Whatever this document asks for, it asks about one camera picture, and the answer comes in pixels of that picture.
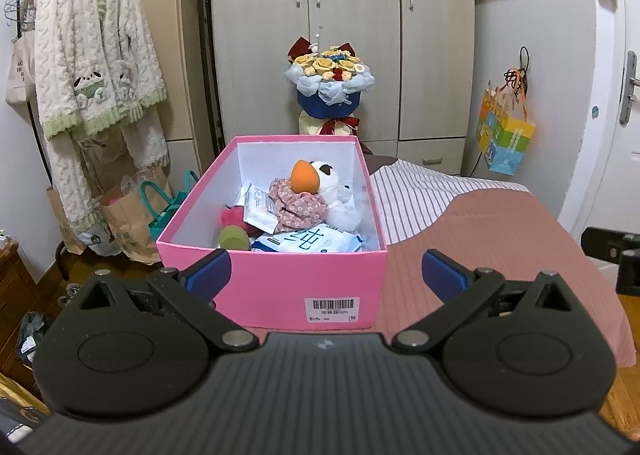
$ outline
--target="drawer handle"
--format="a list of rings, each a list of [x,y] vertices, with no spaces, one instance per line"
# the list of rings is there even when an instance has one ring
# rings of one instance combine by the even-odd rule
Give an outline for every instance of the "drawer handle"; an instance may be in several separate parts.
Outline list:
[[[444,160],[444,158],[439,158],[439,159],[422,159],[422,165],[423,166],[436,166],[438,164],[442,164],[442,161]]]

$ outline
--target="teal bag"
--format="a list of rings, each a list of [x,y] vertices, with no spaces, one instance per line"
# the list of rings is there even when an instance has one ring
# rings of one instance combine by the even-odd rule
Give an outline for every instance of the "teal bag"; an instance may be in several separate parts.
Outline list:
[[[164,231],[166,225],[175,215],[175,212],[177,212],[180,204],[182,204],[187,198],[187,195],[191,191],[191,178],[193,178],[196,182],[198,181],[198,175],[193,170],[190,170],[186,174],[184,174],[184,191],[178,191],[178,194],[173,199],[170,199],[168,195],[158,186],[158,184],[153,181],[145,180],[140,183],[140,186],[138,188],[138,190],[140,190],[140,198],[145,204],[148,212],[151,213],[154,218],[153,221],[151,221],[151,223],[149,224],[149,232],[151,233],[151,238],[154,239],[154,241],[158,240],[158,237]],[[154,211],[154,209],[151,207],[151,204],[149,204],[149,200],[146,198],[145,190],[147,187],[156,190],[156,192],[158,192],[158,194],[167,203],[166,208],[164,208],[164,210],[162,210],[160,214]]]

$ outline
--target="blue gripper pad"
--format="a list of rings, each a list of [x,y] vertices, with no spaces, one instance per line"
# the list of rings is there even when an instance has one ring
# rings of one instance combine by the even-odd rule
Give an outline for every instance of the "blue gripper pad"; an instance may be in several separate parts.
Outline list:
[[[216,249],[180,273],[181,284],[199,300],[209,303],[231,279],[231,257]]]
[[[466,276],[427,251],[422,255],[422,279],[443,303],[468,288]]]

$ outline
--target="red bow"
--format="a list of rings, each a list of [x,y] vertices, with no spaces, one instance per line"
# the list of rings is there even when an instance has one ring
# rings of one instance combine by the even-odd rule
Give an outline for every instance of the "red bow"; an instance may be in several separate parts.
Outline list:
[[[337,118],[334,120],[329,120],[327,122],[324,122],[324,125],[322,125],[322,128],[320,130],[320,135],[321,136],[332,136],[334,135],[335,132],[335,123],[340,121],[341,123],[344,123],[345,125],[347,125],[348,127],[351,128],[351,134],[354,136],[357,136],[357,130],[358,130],[358,125],[360,124],[360,120],[358,118],[351,118],[351,117],[346,117],[346,118]]]

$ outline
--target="black ribbed surface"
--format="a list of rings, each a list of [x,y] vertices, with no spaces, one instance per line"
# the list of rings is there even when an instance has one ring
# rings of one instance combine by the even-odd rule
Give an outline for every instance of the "black ribbed surface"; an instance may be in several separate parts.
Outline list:
[[[29,455],[615,455],[629,446],[593,414],[488,415],[426,358],[396,355],[373,334],[271,334],[253,353],[220,359],[171,409],[121,424],[57,415],[19,445]]]

